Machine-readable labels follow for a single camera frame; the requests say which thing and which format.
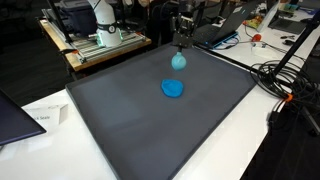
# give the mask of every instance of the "gray mat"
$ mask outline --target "gray mat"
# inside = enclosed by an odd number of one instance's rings
[[[67,85],[119,179],[174,177],[255,85],[248,72],[196,49],[184,50],[187,67],[174,71],[176,51],[163,46]],[[182,96],[166,97],[163,79],[181,80]]]

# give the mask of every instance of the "cable bundle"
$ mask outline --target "cable bundle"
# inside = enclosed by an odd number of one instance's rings
[[[302,106],[307,106],[318,109],[318,114],[320,111],[319,85],[311,80],[305,69],[290,62],[276,75],[273,70],[279,62],[273,60],[263,64],[254,64],[250,71],[252,78],[263,90],[281,99],[275,110],[278,111],[279,107],[286,102],[293,105],[298,113]],[[257,66],[258,72],[253,73],[252,69]]]

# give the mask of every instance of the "wire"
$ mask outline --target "wire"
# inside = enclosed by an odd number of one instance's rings
[[[247,32],[247,26],[246,26],[246,25],[244,25],[244,31],[246,32],[246,35],[247,35],[247,36],[249,36],[249,37],[252,38],[252,36],[251,36],[250,34],[248,34],[248,32]]]
[[[167,2],[163,3],[161,8],[160,8],[160,20],[162,20],[162,21],[167,20],[167,19],[170,18],[170,16],[169,17],[165,17],[165,18],[162,17],[163,16],[163,9],[166,8],[168,3],[170,3],[170,1],[167,1]]]
[[[244,25],[244,30],[245,30],[245,33],[246,33],[247,36],[249,36],[250,38],[253,37],[253,36],[251,36],[251,35],[247,32],[247,26],[246,26],[246,25]],[[277,51],[279,51],[279,52],[282,52],[282,53],[287,53],[287,52],[288,52],[288,51],[286,51],[286,50],[284,50],[284,49],[281,49],[281,48],[272,46],[272,45],[270,45],[270,44],[268,44],[268,43],[266,43],[266,42],[264,42],[264,41],[259,41],[259,42],[265,43],[267,46],[269,46],[269,47],[271,47],[271,48],[273,48],[273,49],[275,49],[275,50],[277,50]],[[303,62],[306,62],[306,59],[304,59],[304,58],[302,58],[302,57],[300,57],[300,56],[297,56],[297,55],[295,55],[295,54],[294,54],[293,56],[296,57],[296,58],[301,59]]]
[[[99,0],[99,1],[97,2],[97,4],[93,7],[93,11],[96,9],[96,7],[97,7],[98,4],[100,3],[100,1],[101,1],[101,0]]]
[[[154,11],[157,9],[157,8],[160,8],[160,6],[162,6],[161,4],[160,5],[156,5],[152,8],[152,11],[151,11],[151,18],[154,18]]]
[[[227,49],[230,49],[230,48],[236,46],[236,45],[239,43],[239,39],[236,38],[236,37],[233,38],[233,39],[236,40],[235,43],[227,43],[227,42],[224,42],[224,43],[222,43],[221,45],[223,45],[223,44],[229,44],[229,46],[227,46],[227,47],[225,47],[225,48],[214,48],[214,50],[227,50]]]
[[[242,42],[239,42],[239,44],[243,44],[243,43],[252,43],[252,41],[242,41]]]
[[[318,84],[313,82],[304,69],[288,62],[278,75],[273,70],[279,64],[279,60],[272,60],[262,64],[254,64],[250,74],[253,80],[267,93],[281,99],[281,102],[274,107],[279,111],[283,103],[292,105],[293,112],[300,114],[302,106],[315,107],[320,113],[320,93]],[[253,68],[258,67],[258,72],[253,73]],[[285,80],[290,84],[289,87],[281,85],[279,79]]]

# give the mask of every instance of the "desk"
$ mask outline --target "desk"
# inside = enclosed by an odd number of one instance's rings
[[[254,87],[174,179],[239,179],[267,134],[268,113],[278,101],[258,86]],[[68,118],[54,133],[48,134],[52,142],[50,146],[28,153],[22,142],[7,145],[0,153],[0,178],[115,179],[65,90],[25,108],[51,104],[68,104]],[[6,152],[12,154],[11,158],[3,159]]]
[[[69,47],[67,46],[67,43],[64,42],[64,40],[62,38],[60,38],[60,36],[58,35],[58,33],[55,31],[54,28],[52,28],[50,26],[50,24],[47,22],[47,20],[40,20],[40,26],[42,27],[42,29],[48,34],[48,36],[52,39],[52,41],[57,45],[57,47],[59,48],[59,50],[64,50],[64,49],[68,49]],[[67,63],[71,66],[72,70],[74,71],[80,71],[83,69],[86,69],[88,67],[91,67],[93,65],[99,64],[101,62],[110,60],[112,58],[115,58],[117,56],[120,56],[122,54],[137,50],[139,48],[145,47],[147,45],[151,44],[151,39],[146,38],[145,41],[141,41],[138,44],[132,45],[132,46],[128,46],[126,48],[123,48],[121,50],[117,50],[117,51],[112,51],[110,53],[108,53],[107,55],[98,58],[96,60],[93,61],[87,61],[85,63],[81,63],[79,61],[79,59],[73,55],[73,54],[66,54],[66,61]]]
[[[301,19],[305,18],[311,18],[312,16],[308,15],[307,13],[303,11],[296,11],[295,12],[295,17],[291,18],[293,21],[300,21]],[[255,29],[252,28],[246,28],[247,32],[249,35],[255,35],[258,34],[258,32]],[[240,42],[244,41],[250,41],[251,38],[246,35],[245,33],[245,26],[241,25],[239,29],[237,30],[240,36]],[[264,30],[262,33],[259,33],[262,36],[262,41],[275,46],[280,49],[284,50],[289,50],[290,46],[286,46],[282,44],[284,41],[283,39],[280,39],[281,36],[290,36],[293,34],[279,31],[276,29],[270,29],[267,28]],[[302,57],[304,59],[307,59],[309,54],[312,51],[313,46],[316,44],[318,38],[320,36],[320,28],[315,29],[312,34],[307,38],[307,40],[301,45],[299,50],[295,53],[295,55]],[[252,45],[250,43],[240,43],[237,46],[230,48],[228,50],[214,50],[215,52],[224,55],[226,57],[229,57],[231,59],[234,59],[242,64],[252,66],[255,63],[264,63],[269,60],[275,60],[275,59],[270,59],[270,58],[263,58],[260,56],[253,55],[251,52]],[[285,55],[284,53],[280,53],[276,50],[273,50],[275,53],[278,54],[280,57],[278,60],[281,60],[283,56]],[[299,67],[302,67],[303,61],[299,58],[292,57],[291,60],[289,61]]]

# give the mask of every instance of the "laptop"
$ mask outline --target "laptop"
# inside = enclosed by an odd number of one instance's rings
[[[298,1],[298,5],[300,7],[308,8],[308,9],[320,9],[320,1],[319,0]]]
[[[267,14],[264,17],[261,24],[258,26],[257,31],[262,33],[269,26],[270,22],[273,20],[274,16],[278,12],[279,1],[267,0]]]
[[[278,2],[277,3],[271,3],[271,2],[273,2],[273,1],[267,0],[267,4],[269,6],[271,6],[272,4],[273,4],[273,6],[278,6]],[[302,33],[302,31],[306,27],[305,23],[280,18],[279,11],[275,15],[273,15],[272,18],[273,18],[273,20],[271,21],[271,23],[268,26],[271,29],[277,29],[280,31],[299,35]]]
[[[0,90],[0,147],[45,132],[43,127]]]
[[[236,6],[234,11],[228,16],[221,27],[206,24],[197,28],[193,40],[196,44],[201,44],[212,48],[216,44],[225,41],[230,36],[234,36],[241,23],[256,8],[257,1]]]

